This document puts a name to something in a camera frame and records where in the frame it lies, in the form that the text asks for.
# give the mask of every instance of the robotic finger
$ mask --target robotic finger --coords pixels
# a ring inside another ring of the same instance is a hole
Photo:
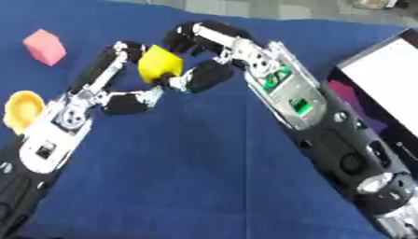
[[[116,75],[137,63],[149,47],[117,42],[73,81],[60,97],[47,103],[35,121],[0,150],[0,238],[13,238],[63,171],[91,130],[91,109],[128,114],[145,112],[162,97],[163,88],[112,92]]]
[[[170,49],[183,51],[177,47],[181,40],[212,51],[216,54],[213,61],[219,64],[243,70],[248,87],[318,173],[376,230],[391,238],[418,238],[418,188],[409,169],[283,43],[263,46],[246,31],[212,21],[181,24],[164,42]],[[213,85],[223,81],[215,77]],[[187,80],[191,86],[200,84],[198,77]]]

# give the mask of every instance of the robotic arm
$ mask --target robotic arm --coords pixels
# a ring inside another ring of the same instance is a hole
[[[243,30],[201,21],[179,25],[165,44],[179,52],[197,46],[192,55],[205,50],[216,54],[181,77],[184,85],[198,86],[197,90],[180,91],[210,89],[231,76],[232,65],[242,69],[248,87],[344,199],[379,232],[397,239],[418,238],[418,188],[410,171],[283,43],[262,46]]]
[[[115,75],[128,62],[137,63],[147,50],[133,42],[106,48],[22,135],[0,150],[0,238],[14,236],[47,195],[91,130],[92,108],[100,106],[110,115],[129,114],[147,111],[158,102],[161,86],[149,91],[109,91]]]

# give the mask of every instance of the screw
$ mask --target screw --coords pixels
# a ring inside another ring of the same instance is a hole
[[[3,162],[0,165],[0,169],[3,169],[4,174],[9,174],[13,170],[13,165],[10,162]]]
[[[334,115],[334,121],[338,122],[338,123],[343,123],[344,121],[346,121],[348,118],[347,113],[345,112],[338,112]]]
[[[37,184],[36,188],[41,190],[42,188],[44,188],[45,182],[40,182]]]

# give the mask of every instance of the table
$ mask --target table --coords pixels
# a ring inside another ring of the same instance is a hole
[[[396,34],[395,26],[270,21],[94,0],[0,1],[0,102],[14,91],[46,100],[116,40],[160,44],[183,21],[214,19],[260,42],[286,43],[323,79],[333,65]],[[21,41],[38,28],[68,55],[54,67]],[[186,67],[207,58],[185,57]],[[143,87],[130,69],[120,89]],[[198,94],[167,93],[133,116],[96,112],[91,133],[22,229],[32,238],[382,238],[319,176],[246,88],[240,74]],[[12,132],[0,127],[0,144]]]

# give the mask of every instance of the orange cup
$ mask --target orange cup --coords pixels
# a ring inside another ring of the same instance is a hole
[[[22,134],[44,109],[42,98],[32,91],[17,91],[5,105],[5,125],[15,134]]]

